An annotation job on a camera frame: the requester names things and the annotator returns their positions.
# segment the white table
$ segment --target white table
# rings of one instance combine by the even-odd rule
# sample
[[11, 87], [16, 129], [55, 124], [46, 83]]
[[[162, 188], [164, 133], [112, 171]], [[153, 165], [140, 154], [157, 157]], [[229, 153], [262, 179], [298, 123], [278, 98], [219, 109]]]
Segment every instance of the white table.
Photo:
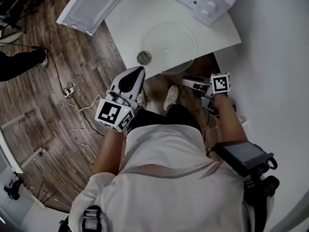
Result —
[[[209, 28], [193, 17], [193, 10], [176, 0], [121, 0], [105, 22], [127, 68], [140, 65], [136, 57], [144, 34], [165, 21], [178, 22], [193, 33], [197, 41], [196, 58], [241, 43], [228, 13]], [[151, 69], [146, 66], [146, 78], [176, 65]]]

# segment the white cable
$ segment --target white cable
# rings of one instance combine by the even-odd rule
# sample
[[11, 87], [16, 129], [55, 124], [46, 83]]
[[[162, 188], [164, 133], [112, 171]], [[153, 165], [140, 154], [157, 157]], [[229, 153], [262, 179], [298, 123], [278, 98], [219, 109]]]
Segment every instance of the white cable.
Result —
[[85, 123], [85, 120], [84, 120], [83, 117], [81, 116], [80, 112], [83, 111], [83, 110], [85, 110], [85, 109], [88, 109], [88, 108], [93, 107], [93, 105], [94, 105], [95, 103], [97, 103], [97, 102], [100, 101], [100, 100], [97, 101], [97, 98], [98, 98], [98, 97], [100, 97], [100, 99], [102, 99], [102, 97], [101, 97], [100, 95], [98, 95], [98, 96], [95, 98], [95, 101], [94, 101], [90, 106], [84, 107], [84, 108], [81, 108], [81, 109], [78, 109], [75, 105], [69, 103], [69, 102], [68, 102], [68, 99], [66, 98], [67, 104], [69, 104], [70, 106], [74, 107], [74, 108], [78, 111], [78, 116], [82, 119], [82, 121], [83, 121], [83, 123], [84, 123], [83, 128], [74, 128], [74, 129], [72, 130], [73, 139], [74, 139], [75, 143], [77, 143], [77, 144], [79, 144], [79, 145], [83, 145], [83, 146], [88, 147], [88, 148], [91, 150], [92, 154], [93, 154], [95, 157], [96, 157], [96, 154], [94, 153], [94, 151], [92, 150], [92, 148], [91, 148], [89, 145], [82, 144], [82, 143], [76, 141], [75, 136], [74, 136], [74, 131], [76, 131], [76, 130], [84, 131], [84, 130], [87, 129], [87, 125], [86, 125], [86, 123]]

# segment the microwave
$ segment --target microwave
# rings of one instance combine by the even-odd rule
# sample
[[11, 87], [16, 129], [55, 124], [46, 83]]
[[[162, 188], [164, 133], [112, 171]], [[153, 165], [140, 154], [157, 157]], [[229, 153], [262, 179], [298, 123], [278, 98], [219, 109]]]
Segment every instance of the microwave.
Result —
[[[100, 23], [120, 0], [70, 0], [57, 23], [93, 35]], [[194, 17], [210, 26], [236, 0], [177, 0], [192, 9]]]

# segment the sleeve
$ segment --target sleeve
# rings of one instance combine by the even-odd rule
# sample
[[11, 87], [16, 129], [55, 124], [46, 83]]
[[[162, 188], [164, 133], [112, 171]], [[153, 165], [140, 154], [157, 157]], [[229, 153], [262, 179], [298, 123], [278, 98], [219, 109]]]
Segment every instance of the sleeve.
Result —
[[92, 205], [100, 206], [100, 196], [105, 186], [108, 186], [115, 175], [99, 173], [90, 177], [86, 188], [76, 197], [69, 214], [69, 227], [72, 232], [82, 231], [84, 211]]

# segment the white t-shirt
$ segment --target white t-shirt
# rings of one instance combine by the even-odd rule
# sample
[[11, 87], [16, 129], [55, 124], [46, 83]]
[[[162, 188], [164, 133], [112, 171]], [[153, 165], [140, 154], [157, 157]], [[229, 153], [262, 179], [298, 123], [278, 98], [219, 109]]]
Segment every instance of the white t-shirt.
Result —
[[73, 202], [73, 232], [91, 205], [114, 232], [247, 231], [242, 178], [206, 157], [201, 133], [186, 125], [131, 131], [120, 174], [92, 176]]

